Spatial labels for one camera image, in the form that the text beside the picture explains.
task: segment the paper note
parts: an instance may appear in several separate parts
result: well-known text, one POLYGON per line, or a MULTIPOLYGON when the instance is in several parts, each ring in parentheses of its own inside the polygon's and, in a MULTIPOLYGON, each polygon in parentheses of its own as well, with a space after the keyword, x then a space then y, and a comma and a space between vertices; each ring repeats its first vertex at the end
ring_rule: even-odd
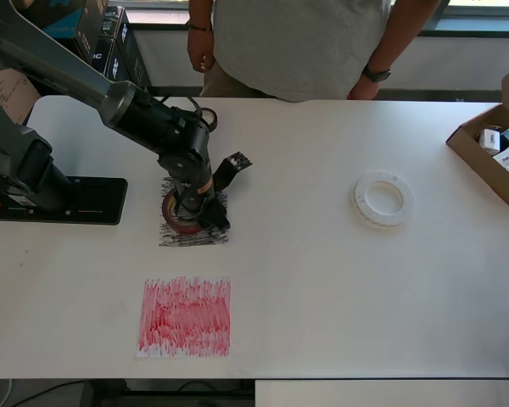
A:
POLYGON ((228 356, 228 277, 147 280, 138 357, 228 356))
MULTIPOLYGON (((160 190, 162 198, 174 187, 173 180, 166 177, 162 180, 162 188, 160 190)), ((218 192, 218 198, 222 205, 227 207, 227 195, 224 192, 218 192)), ((208 244, 219 244, 228 242, 228 230, 219 231, 212 229, 210 231, 203 230, 193 235, 182 235, 171 229, 171 227, 164 220, 160 211, 160 244, 159 246, 166 247, 190 247, 190 246, 204 246, 208 244)))

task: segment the wristwatch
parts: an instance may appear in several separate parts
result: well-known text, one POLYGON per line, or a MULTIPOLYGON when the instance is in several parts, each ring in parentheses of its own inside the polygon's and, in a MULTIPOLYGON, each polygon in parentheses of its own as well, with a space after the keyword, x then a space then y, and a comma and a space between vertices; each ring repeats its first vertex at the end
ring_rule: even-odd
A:
POLYGON ((371 72, 366 65, 366 67, 362 71, 362 74, 372 82, 380 82, 387 79, 390 76, 391 72, 390 70, 384 70, 383 72, 371 72))

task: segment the open cardboard box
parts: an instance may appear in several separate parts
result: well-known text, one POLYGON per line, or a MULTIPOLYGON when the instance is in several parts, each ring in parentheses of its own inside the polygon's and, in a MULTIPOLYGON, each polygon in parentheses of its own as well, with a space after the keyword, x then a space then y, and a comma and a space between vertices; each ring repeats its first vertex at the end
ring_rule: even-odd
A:
POLYGON ((458 127, 447 144, 509 205, 509 172, 478 145, 479 132, 484 128, 509 128, 509 74, 501 82, 501 94, 502 104, 458 127))

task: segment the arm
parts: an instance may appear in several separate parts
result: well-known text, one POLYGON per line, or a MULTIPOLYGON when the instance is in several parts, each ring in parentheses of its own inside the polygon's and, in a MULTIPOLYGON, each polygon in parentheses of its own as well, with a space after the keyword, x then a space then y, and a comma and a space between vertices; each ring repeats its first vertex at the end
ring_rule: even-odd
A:
MULTIPOLYGON (((396 0, 383 37, 367 63, 370 71, 389 70, 392 63, 424 27, 438 5, 439 0, 396 0)), ((373 99, 379 87, 379 83, 373 83, 361 75, 350 91, 350 98, 373 99)))
MULTIPOLYGON (((213 0, 190 0, 188 13, 190 23, 200 28, 211 27, 211 8, 213 0)), ((193 69, 206 72, 211 69, 213 59, 213 31, 188 30, 188 57, 193 69)))

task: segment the roll of tape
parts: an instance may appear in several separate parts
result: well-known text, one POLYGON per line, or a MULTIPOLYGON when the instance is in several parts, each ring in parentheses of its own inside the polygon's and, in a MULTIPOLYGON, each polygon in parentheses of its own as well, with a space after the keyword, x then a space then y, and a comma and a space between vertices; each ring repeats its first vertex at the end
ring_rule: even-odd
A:
POLYGON ((355 187, 355 205, 361 215, 373 225, 395 227, 406 222, 413 213, 413 193, 409 186, 397 176, 387 172, 375 172, 362 177, 355 187), (368 189, 376 183, 383 183, 400 196, 401 206, 393 214, 377 212, 366 198, 368 189))

